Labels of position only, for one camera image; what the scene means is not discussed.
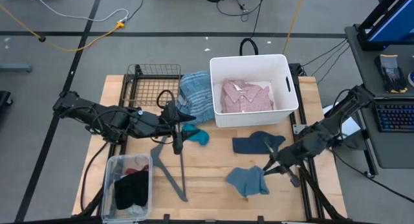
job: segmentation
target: white cable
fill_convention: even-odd
[[[86,20],[90,20],[90,21],[101,22],[101,21],[105,21],[106,19],[109,19],[112,15],[116,14],[119,11],[125,11],[125,12],[127,12],[127,15],[123,19],[121,19],[120,21],[125,21],[128,18],[128,15],[129,15],[128,10],[126,10],[124,8],[121,8],[121,9],[115,10],[112,14],[109,14],[108,17],[106,17],[104,19],[99,19],[99,20],[97,20],[97,19],[90,19],[88,17],[69,16],[69,15],[65,15],[65,14],[60,14],[59,12],[55,11],[54,9],[52,9],[49,5],[47,5],[44,1],[42,1],[42,0],[39,0],[39,1],[42,4],[44,4],[49,10],[53,11],[55,14],[57,14],[59,16],[62,16],[62,17],[71,17],[71,18],[76,18],[76,19],[86,19]]]

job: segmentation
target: teal sock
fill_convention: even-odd
[[[199,128],[196,128],[192,124],[185,124],[182,127],[182,129],[189,131],[189,130],[197,130]],[[208,133],[206,131],[200,129],[200,132],[198,134],[190,137],[188,140],[199,142],[200,145],[205,146],[205,145],[207,145],[209,139],[210,139],[210,136],[208,135]]]

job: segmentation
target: gray floor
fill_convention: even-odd
[[[234,3],[223,4],[237,11]],[[287,32],[298,0],[265,0],[258,32]],[[46,0],[66,14],[88,16],[94,0]],[[247,9],[257,0],[240,0]],[[34,30],[83,31],[86,22],[58,17],[38,1],[0,0],[16,17]],[[133,10],[139,0],[102,0],[97,17],[117,8]],[[304,0],[294,32],[343,33],[343,28],[360,23],[378,3],[377,0]],[[92,31],[106,31],[122,18],[94,23]],[[218,13],[215,4],[205,0],[146,0],[124,32],[250,32],[255,15],[242,23],[238,17]],[[23,30],[0,12],[0,31]],[[75,48],[80,37],[48,37],[48,40]],[[83,52],[71,89],[95,102],[99,101],[107,74],[123,74],[130,63],[178,63],[182,72],[209,69],[218,56],[237,56],[242,38],[139,37],[105,38]],[[261,54],[281,53],[285,38],[255,39]],[[340,39],[292,38],[286,55],[290,63],[305,63],[327,51]],[[74,53],[60,52],[28,36],[0,36],[0,61],[29,62],[32,73],[1,73],[0,89],[13,92],[14,105],[1,122],[0,131],[0,223],[13,221],[32,169],[52,119],[52,105],[66,80]],[[334,57],[315,74],[320,79]],[[306,66],[312,74],[324,59]],[[361,84],[358,69],[348,50],[320,83],[323,105],[333,102],[339,91]],[[80,181],[89,134],[77,122],[61,120],[49,155],[30,204],[26,220],[64,218],[71,214]],[[366,169],[360,152],[346,149],[339,154],[361,170]],[[338,173],[349,217],[376,223],[414,223],[413,205],[390,194],[338,162]],[[414,197],[413,170],[380,170],[376,177],[390,187]]]

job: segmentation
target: wire basket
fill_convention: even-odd
[[[175,99],[179,96],[181,66],[174,64],[131,64],[127,69],[122,99],[130,107],[157,106],[161,91],[170,90]],[[164,106],[171,96],[164,93],[159,104]]]

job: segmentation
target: wooden board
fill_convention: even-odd
[[[117,105],[122,87],[122,77],[107,76],[101,104]],[[315,79],[300,78],[302,99],[308,124],[323,118],[321,102]],[[160,111],[157,107],[143,107],[145,111]],[[256,220],[263,215],[265,220],[305,220],[300,188],[294,188],[285,175],[266,176],[269,195],[254,195],[243,198],[237,190],[225,182],[225,177],[238,166],[249,168],[253,165],[263,167],[268,161],[267,155],[240,155],[232,150],[232,137],[248,137],[255,131],[267,131],[282,135],[286,141],[281,147],[292,144],[292,132],[289,118],[276,125],[245,128],[218,128],[214,121],[199,126],[210,135],[207,146],[186,141],[184,143],[184,173],[188,202],[179,199],[174,189],[159,168],[155,168],[153,179],[153,211],[151,219],[162,219],[170,214],[171,219],[220,219],[220,220]],[[104,142],[100,136],[92,136],[85,167],[91,157]],[[157,144],[150,139],[129,138],[127,154],[147,153]],[[108,148],[101,153],[89,169],[85,187],[85,205],[102,185]],[[170,145],[164,147],[161,159],[168,170],[181,185],[180,158],[173,154]],[[338,174],[332,154],[323,152],[315,158],[316,171],[322,191],[339,213],[346,216]],[[80,187],[72,213],[80,212]]]

